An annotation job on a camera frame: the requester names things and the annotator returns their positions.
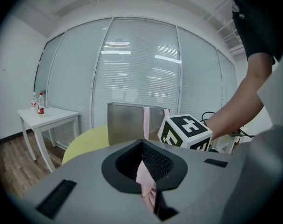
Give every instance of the black t-shirt sleeve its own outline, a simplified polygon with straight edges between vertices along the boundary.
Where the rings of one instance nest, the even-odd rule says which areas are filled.
[[[246,19],[240,18],[238,12],[233,12],[233,20],[243,43],[247,58],[249,58],[252,54],[260,52],[267,53],[272,56],[268,47]]]

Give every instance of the table leg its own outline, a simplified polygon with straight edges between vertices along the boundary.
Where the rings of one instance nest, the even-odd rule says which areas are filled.
[[[57,144],[56,144],[56,138],[55,138],[53,129],[49,129],[48,132],[49,132],[49,136],[50,136],[50,140],[51,140],[52,146],[56,147]]]
[[[35,157],[34,151],[30,145],[30,142],[28,140],[28,134],[26,133],[26,129],[25,129],[25,125],[24,125],[24,120],[20,117],[21,120],[21,127],[22,127],[22,133],[23,133],[23,137],[24,137],[24,141],[26,143],[26,146],[28,147],[28,151],[30,153],[30,156],[33,158],[34,161],[37,160],[37,158]]]
[[[35,129],[34,130],[35,132],[35,139],[37,140],[37,144],[38,144],[38,147],[40,149],[40,152],[42,154],[42,157],[47,165],[47,167],[49,168],[49,170],[51,172],[53,172],[56,168],[54,167],[50,157],[49,157],[49,154],[47,152],[47,149],[46,149],[46,146],[45,146],[45,143],[44,143],[44,140],[43,140],[43,136],[42,136],[42,133],[39,129]]]
[[[73,122],[74,138],[76,139],[79,136],[79,125],[78,125],[78,116],[76,116]]]

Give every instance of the white wall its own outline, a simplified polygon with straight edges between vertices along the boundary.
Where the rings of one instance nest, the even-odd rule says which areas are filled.
[[[210,24],[184,8],[162,0],[103,0],[94,7],[85,5],[62,17],[49,40],[74,26],[114,16],[144,17],[177,25],[202,37],[234,63],[226,44]]]
[[[248,70],[248,61],[243,54],[243,57],[239,56],[239,61],[235,62],[235,70],[236,70],[236,80],[237,86],[240,85],[241,81],[245,78],[247,70]],[[271,119],[267,113],[265,107],[260,111],[260,113],[248,124],[245,125],[244,131],[250,135],[256,135],[263,131],[266,131],[272,127]],[[244,141],[250,141],[251,138],[246,137]]]
[[[18,109],[30,107],[46,37],[13,15],[0,30],[0,139],[21,131]]]

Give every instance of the pink strap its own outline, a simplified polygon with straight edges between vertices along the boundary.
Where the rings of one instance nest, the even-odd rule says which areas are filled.
[[[145,139],[149,139],[149,127],[150,127],[150,108],[143,108],[143,136]]]
[[[165,116],[169,116],[170,115],[169,109],[163,109],[163,110],[164,110],[164,115]]]

